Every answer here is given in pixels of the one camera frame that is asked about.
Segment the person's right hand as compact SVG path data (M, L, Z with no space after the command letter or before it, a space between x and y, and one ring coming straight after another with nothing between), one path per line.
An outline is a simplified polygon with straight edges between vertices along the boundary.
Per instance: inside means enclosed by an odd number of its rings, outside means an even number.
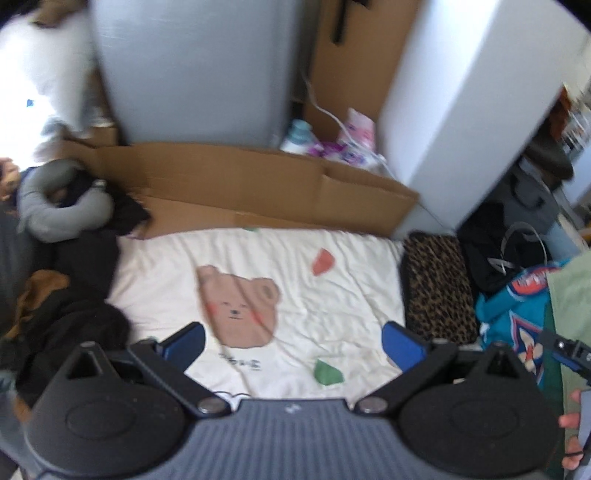
M559 417L559 426L573 433L565 443L562 467L566 479L590 478L590 390L575 390L571 399L579 411Z

